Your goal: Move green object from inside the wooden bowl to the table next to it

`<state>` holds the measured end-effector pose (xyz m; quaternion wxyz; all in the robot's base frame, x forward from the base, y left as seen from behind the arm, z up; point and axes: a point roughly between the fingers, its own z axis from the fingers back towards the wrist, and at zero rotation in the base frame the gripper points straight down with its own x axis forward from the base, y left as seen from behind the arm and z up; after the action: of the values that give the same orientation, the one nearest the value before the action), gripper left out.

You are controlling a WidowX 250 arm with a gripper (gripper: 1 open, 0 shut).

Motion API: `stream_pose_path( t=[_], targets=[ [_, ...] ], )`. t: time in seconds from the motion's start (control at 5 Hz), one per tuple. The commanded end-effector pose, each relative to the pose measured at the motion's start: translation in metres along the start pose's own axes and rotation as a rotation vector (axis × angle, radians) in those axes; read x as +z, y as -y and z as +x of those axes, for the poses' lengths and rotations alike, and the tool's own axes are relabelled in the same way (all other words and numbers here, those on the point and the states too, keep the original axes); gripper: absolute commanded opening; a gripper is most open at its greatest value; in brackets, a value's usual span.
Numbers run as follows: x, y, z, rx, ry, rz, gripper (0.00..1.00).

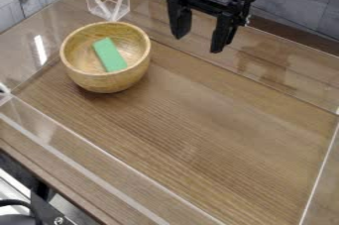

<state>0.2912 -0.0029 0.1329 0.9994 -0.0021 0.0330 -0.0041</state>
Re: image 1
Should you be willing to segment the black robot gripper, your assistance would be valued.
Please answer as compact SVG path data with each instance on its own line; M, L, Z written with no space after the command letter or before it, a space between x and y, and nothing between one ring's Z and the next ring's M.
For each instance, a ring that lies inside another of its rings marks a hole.
M222 12L217 16L212 34L210 52L220 53L233 39L237 25L245 26L250 18L250 6L254 0L185 0L205 12ZM190 31L192 10L180 0L166 0L169 27L173 37L180 40Z

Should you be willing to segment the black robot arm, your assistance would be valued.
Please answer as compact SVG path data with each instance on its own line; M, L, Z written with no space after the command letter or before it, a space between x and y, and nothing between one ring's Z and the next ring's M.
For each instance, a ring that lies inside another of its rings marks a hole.
M212 33L210 52L220 53L232 43L238 26L249 23L250 6L254 0L165 0L169 28L180 40L192 28L192 10L216 18Z

